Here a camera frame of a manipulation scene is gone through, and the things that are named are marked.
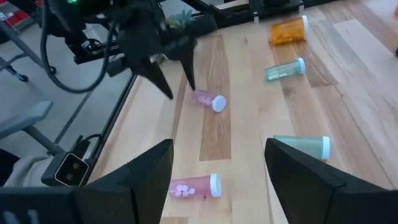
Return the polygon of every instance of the gray floor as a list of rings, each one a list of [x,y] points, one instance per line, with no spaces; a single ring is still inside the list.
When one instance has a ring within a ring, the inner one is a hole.
[[[21,39],[38,55],[40,33],[41,29],[34,25],[21,34]],[[96,35],[94,29],[88,31],[87,36],[103,39]],[[73,54],[63,43],[63,39],[50,36],[47,50],[50,64],[58,69],[57,77],[68,86],[76,88],[87,86],[100,71],[101,60],[76,65],[73,62]],[[12,42],[0,45],[0,56],[6,60],[19,52],[20,50]],[[47,119],[38,123],[36,127],[54,141],[84,95],[67,93],[57,88],[43,69],[29,58],[18,60],[12,66],[18,72],[26,74],[29,77],[29,82],[22,83],[6,71],[0,72],[0,121],[23,112],[40,101],[50,100],[54,102],[51,112]],[[88,98],[60,141],[62,148],[70,150],[79,135],[88,136],[102,132],[129,76],[129,72],[125,71],[114,78],[105,77],[102,84]],[[0,148],[19,157],[23,157],[31,151],[45,152],[40,144],[23,132],[0,140]]]

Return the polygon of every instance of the wood grain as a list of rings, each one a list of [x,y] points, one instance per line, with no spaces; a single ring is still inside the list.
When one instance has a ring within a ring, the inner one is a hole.
[[[205,39],[204,45],[201,67],[206,76],[207,91],[224,96],[228,102],[229,71],[223,38],[210,36]],[[231,113],[228,104],[220,113],[205,108],[202,136],[201,161],[231,158]]]
[[[162,224],[285,224],[264,162],[267,138],[282,134],[329,136],[329,165],[396,189],[398,64],[391,49],[398,47],[398,23],[387,16],[393,16],[396,2],[377,1],[306,9],[310,32],[305,42],[269,45],[269,26],[283,17],[201,38],[194,54],[197,88],[224,95],[227,108],[214,113],[195,103],[181,65],[163,63],[175,100],[139,78],[90,181],[171,137],[172,178],[217,173],[223,195],[167,197]],[[297,57],[307,64],[305,75],[265,81],[265,68]]]

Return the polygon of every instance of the wooden tabletop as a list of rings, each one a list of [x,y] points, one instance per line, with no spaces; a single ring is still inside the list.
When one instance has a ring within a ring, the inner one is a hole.
[[[174,139],[173,178],[217,173],[217,200],[166,200],[163,224],[287,223],[264,163],[275,134],[329,136],[328,164],[387,189],[398,186],[398,20],[392,0],[347,0],[305,10],[306,42],[268,43],[284,18],[234,26],[200,39],[197,88],[224,95],[221,113],[192,99],[181,65],[162,69],[168,100],[139,77],[91,175],[117,169]],[[305,75],[266,82],[264,69],[302,57]]]

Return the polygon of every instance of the white pill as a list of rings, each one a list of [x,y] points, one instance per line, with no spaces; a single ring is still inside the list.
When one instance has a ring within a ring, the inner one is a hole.
[[[182,192],[182,196],[189,197],[189,193],[188,192]]]
[[[191,195],[195,194],[195,189],[189,189],[188,193],[191,194]]]
[[[187,192],[188,189],[189,189],[189,187],[188,187],[187,185],[183,185],[183,186],[182,186],[182,191],[186,191],[186,192]]]
[[[181,185],[181,184],[178,184],[178,185],[177,185],[177,190],[178,190],[178,191],[182,191],[182,185]]]

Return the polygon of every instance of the gray chair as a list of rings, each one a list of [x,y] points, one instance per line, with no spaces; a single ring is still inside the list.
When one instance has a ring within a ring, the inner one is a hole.
[[[31,109],[25,111],[22,114],[15,115],[0,123],[0,140],[14,134],[17,131],[24,131],[37,142],[39,142],[44,148],[49,151],[49,154],[56,155],[58,153],[65,152],[61,147],[54,144],[46,136],[44,136],[39,130],[34,127],[34,124],[42,121],[50,112],[53,103],[51,101],[43,101],[36,104]]]

